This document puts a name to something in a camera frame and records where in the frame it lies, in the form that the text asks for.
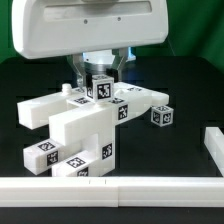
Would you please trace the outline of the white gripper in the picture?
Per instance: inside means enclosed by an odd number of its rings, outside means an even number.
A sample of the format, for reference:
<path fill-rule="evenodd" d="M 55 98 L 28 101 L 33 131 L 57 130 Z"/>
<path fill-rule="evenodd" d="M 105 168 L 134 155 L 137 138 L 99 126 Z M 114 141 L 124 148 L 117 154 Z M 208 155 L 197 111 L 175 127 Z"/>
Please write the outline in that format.
<path fill-rule="evenodd" d="M 28 59 L 69 55 L 79 88 L 86 85 L 82 53 L 113 49 L 114 60 L 106 74 L 121 80 L 128 59 L 125 47 L 162 43 L 167 35 L 166 0 L 12 2 L 15 50 Z"/>

